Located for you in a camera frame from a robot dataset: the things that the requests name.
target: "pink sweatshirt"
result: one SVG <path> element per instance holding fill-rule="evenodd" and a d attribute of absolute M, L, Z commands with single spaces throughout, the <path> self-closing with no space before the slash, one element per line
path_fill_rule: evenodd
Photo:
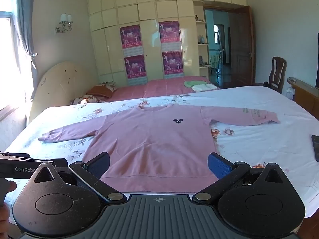
<path fill-rule="evenodd" d="M 111 165 L 101 180 L 121 192 L 198 192 L 218 180 L 207 165 L 208 155 L 215 152 L 212 120 L 240 126 L 279 122 L 276 113 L 265 110 L 169 104 L 71 124 L 39 140 L 95 135 L 83 161 L 108 152 Z"/>

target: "pink poster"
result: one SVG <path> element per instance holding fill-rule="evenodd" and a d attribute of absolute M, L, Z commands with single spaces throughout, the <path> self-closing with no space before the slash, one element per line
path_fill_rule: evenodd
<path fill-rule="evenodd" d="M 159 22 L 159 32 L 162 44 L 181 41 L 178 21 Z"/>
<path fill-rule="evenodd" d="M 120 28 L 122 48 L 139 47 L 142 45 L 139 25 Z"/>
<path fill-rule="evenodd" d="M 138 55 L 133 57 L 125 57 L 125 68 L 127 79 L 146 76 L 144 56 Z"/>
<path fill-rule="evenodd" d="M 181 51 L 163 53 L 164 74 L 183 73 L 183 55 Z"/>

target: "human hand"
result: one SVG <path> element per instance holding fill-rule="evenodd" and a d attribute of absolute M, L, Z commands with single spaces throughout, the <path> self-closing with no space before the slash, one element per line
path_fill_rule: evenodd
<path fill-rule="evenodd" d="M 17 184 L 14 181 L 10 181 L 10 187 L 8 192 L 14 191 L 17 188 Z M 10 209 L 6 203 L 3 204 L 3 207 L 0 207 L 0 239 L 8 238 L 8 227 L 9 227 L 9 219 L 10 217 Z"/>

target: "bed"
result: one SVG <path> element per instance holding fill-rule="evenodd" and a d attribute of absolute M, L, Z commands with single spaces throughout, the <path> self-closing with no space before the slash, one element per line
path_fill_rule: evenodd
<path fill-rule="evenodd" d="M 115 102 L 154 96 L 177 95 L 193 93 L 191 88 L 184 86 L 185 81 L 205 81 L 201 76 L 184 76 L 172 79 L 152 80 L 146 85 L 121 87 L 111 98 L 98 97 L 102 102 Z M 43 110 L 49 107 L 70 105 L 70 101 L 83 96 L 94 85 L 98 84 L 96 77 L 85 68 L 65 61 L 50 68 L 42 77 L 32 102 L 28 123 Z"/>
<path fill-rule="evenodd" d="M 33 158 L 63 157 L 70 164 L 82 159 L 93 137 L 53 144 L 38 141 L 38 137 L 55 128 L 137 105 L 151 107 L 167 104 L 258 108 L 277 113 L 280 124 L 265 123 L 247 127 L 223 123 L 212 125 L 218 153 L 232 162 L 244 161 L 254 167 L 264 167 L 269 162 L 278 163 L 303 200 L 306 217 L 318 209 L 319 163 L 315 161 L 311 135 L 319 135 L 319 122 L 295 102 L 266 87 L 239 87 L 48 108 L 22 131 L 6 151 L 28 153 Z M 18 188 L 7 194 L 5 200 L 10 206 L 27 181 L 16 182 Z"/>

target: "doorway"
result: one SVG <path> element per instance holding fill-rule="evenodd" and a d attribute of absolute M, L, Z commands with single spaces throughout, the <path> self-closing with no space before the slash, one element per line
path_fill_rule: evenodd
<path fill-rule="evenodd" d="M 252 85 L 255 60 L 250 7 L 204 10 L 210 82 L 222 89 Z"/>

